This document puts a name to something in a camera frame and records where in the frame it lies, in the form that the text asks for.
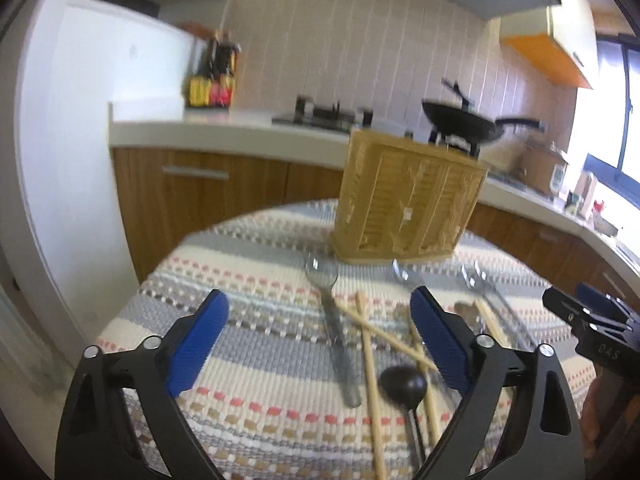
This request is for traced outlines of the person's hand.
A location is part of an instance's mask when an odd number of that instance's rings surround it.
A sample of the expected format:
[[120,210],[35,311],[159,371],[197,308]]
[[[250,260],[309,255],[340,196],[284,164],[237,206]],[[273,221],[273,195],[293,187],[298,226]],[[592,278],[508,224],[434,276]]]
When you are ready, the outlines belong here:
[[601,387],[601,379],[601,376],[594,378],[594,381],[589,386],[584,404],[582,404],[579,427],[580,433],[582,434],[582,447],[584,448],[586,460],[590,460],[596,452],[596,441],[600,434],[597,400]]

